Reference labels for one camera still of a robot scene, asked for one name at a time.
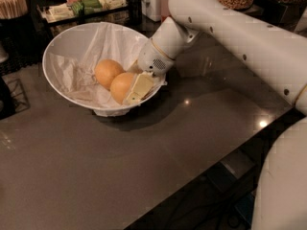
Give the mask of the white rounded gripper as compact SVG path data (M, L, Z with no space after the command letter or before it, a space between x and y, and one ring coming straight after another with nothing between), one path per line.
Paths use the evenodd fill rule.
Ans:
M123 100L123 104L138 104L154 87L154 78L166 74L174 65L175 61L149 39L139 53L138 59L127 69L127 72L137 74L131 87Z

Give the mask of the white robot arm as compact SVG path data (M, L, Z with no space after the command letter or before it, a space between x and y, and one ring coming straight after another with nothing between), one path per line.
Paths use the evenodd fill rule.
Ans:
M218 40L289 104L307 114L307 38L231 10L218 0L168 0L170 16L131 72L160 76L198 34ZM307 230L307 118L273 143L256 190L251 230Z

